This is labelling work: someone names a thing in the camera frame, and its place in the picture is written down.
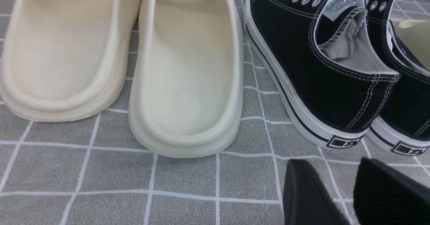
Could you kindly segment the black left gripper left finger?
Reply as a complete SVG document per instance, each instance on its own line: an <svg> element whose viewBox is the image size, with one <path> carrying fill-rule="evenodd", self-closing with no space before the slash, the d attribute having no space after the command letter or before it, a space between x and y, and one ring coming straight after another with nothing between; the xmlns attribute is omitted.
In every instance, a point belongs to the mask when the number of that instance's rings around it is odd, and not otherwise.
<svg viewBox="0 0 430 225"><path fill-rule="evenodd" d="M313 166L306 160L286 164L283 194L286 225L348 225Z"/></svg>

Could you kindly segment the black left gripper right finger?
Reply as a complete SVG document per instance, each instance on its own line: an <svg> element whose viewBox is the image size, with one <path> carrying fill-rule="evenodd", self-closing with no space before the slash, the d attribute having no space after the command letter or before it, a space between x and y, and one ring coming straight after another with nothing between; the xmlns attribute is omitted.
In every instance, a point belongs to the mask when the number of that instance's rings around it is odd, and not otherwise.
<svg viewBox="0 0 430 225"><path fill-rule="evenodd" d="M353 190L361 225L428 225L430 190L373 158L362 158Z"/></svg>

